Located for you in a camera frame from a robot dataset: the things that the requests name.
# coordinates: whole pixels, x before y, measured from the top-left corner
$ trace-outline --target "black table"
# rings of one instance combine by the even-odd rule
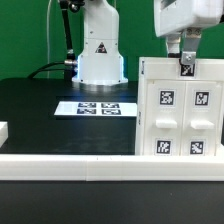
[[[137,82],[109,92],[80,90],[70,82],[6,79],[0,82],[0,121],[9,138],[0,153],[133,155],[135,117],[55,117],[59,101],[137,102]]]
[[[62,80],[6,79],[0,93],[2,154],[134,154],[135,118],[53,113],[60,100],[136,102],[137,83],[98,94]],[[0,198],[4,224],[224,223],[222,182],[0,181]]]

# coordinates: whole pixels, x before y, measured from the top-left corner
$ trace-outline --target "green backdrop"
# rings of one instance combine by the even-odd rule
[[[26,77],[47,63],[46,19],[49,0],[0,2],[0,79]],[[165,57],[165,43],[154,32],[153,0],[108,0],[120,14],[119,51],[125,58],[125,75],[138,78],[141,56]],[[53,0],[50,14],[51,61],[65,58],[61,11]],[[83,14],[70,13],[73,45],[83,46]],[[207,29],[198,51],[200,58],[224,58],[224,25]]]

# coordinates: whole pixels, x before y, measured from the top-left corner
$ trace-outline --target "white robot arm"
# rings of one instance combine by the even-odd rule
[[[123,76],[123,57],[118,52],[117,11],[107,0],[59,0],[59,2],[62,12],[63,8],[67,10],[68,7],[71,11],[77,12],[82,6],[84,11],[84,50],[78,56],[77,75],[73,78],[73,82],[93,86],[127,83],[127,79]],[[71,38],[67,38],[68,52],[70,48],[72,49],[70,42]]]
[[[154,0],[155,31],[167,38],[168,53],[179,53],[185,39],[182,64],[192,65],[201,38],[201,29],[215,26],[223,15],[223,0]]]

